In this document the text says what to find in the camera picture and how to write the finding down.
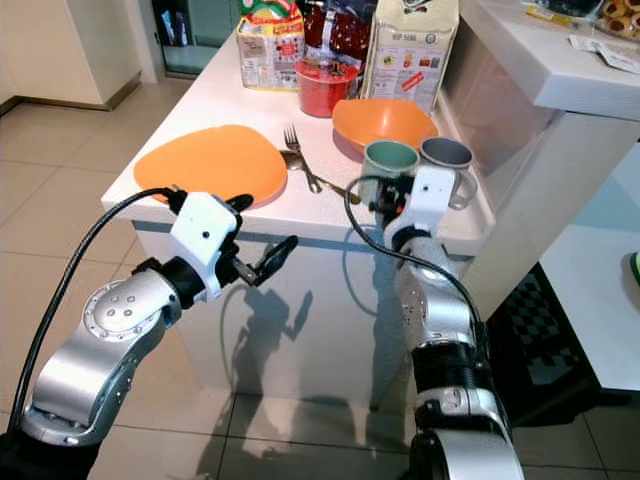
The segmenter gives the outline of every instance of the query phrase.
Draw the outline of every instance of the ceramic mug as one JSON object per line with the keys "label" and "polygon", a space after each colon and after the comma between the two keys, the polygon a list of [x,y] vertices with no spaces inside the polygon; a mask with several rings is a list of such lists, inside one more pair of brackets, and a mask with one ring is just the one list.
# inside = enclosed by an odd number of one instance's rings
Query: ceramic mug
{"label": "ceramic mug", "polygon": [[[364,147],[362,176],[376,175],[395,178],[410,174],[420,163],[418,152],[406,143],[393,140],[377,140]],[[365,205],[375,202],[378,194],[378,182],[365,180],[360,182],[358,193]]]}
{"label": "ceramic mug", "polygon": [[[425,163],[448,168],[455,172],[449,207],[464,210],[478,193],[478,181],[471,173],[469,166],[473,161],[471,150],[457,140],[447,137],[427,138],[420,144],[420,156]],[[466,195],[460,187],[466,185]]]}

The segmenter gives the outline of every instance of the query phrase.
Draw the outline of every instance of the baseboard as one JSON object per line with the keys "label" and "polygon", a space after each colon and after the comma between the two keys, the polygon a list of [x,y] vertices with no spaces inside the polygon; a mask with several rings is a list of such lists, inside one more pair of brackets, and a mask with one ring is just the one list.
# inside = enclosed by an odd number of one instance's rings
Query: baseboard
{"label": "baseboard", "polygon": [[53,107],[83,108],[85,110],[100,110],[110,112],[127,98],[140,85],[140,73],[137,73],[120,90],[114,93],[106,103],[71,102],[68,100],[54,100],[51,98],[27,97],[16,95],[0,105],[0,115],[4,115],[21,103],[33,103],[37,105],[49,105]]}

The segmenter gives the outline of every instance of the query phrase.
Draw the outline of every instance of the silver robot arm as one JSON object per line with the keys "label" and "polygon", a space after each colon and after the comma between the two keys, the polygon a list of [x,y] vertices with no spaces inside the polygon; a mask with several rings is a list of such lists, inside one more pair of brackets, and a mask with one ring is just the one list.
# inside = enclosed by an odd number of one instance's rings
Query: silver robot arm
{"label": "silver robot arm", "polygon": [[[385,246],[454,274],[436,239],[453,180],[450,170],[421,167],[384,230]],[[395,288],[418,392],[412,478],[524,480],[470,306],[444,276],[408,261]]]}
{"label": "silver robot arm", "polygon": [[289,237],[256,267],[237,257],[233,242],[242,219],[236,210],[205,193],[186,197],[171,229],[175,256],[150,259],[125,281],[112,282],[87,301],[71,338],[44,366],[35,382],[20,429],[48,445],[99,444],[109,432],[142,359],[194,302],[212,301],[239,277],[260,285],[296,247]]}

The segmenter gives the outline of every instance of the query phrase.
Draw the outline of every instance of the orange bowl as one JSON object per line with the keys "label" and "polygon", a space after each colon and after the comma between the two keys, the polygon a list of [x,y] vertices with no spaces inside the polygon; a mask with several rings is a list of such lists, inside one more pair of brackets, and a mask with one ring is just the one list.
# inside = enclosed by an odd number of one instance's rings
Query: orange bowl
{"label": "orange bowl", "polygon": [[333,109],[333,128],[360,153],[376,140],[396,140],[417,149],[422,140],[438,135],[415,103],[384,98],[340,100]]}

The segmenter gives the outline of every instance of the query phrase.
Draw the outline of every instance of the doorway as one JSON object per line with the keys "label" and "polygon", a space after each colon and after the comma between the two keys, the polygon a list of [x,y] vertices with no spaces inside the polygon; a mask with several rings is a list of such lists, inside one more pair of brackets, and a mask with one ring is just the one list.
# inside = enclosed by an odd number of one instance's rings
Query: doorway
{"label": "doorway", "polygon": [[240,21],[237,0],[151,0],[167,75],[196,76]]}

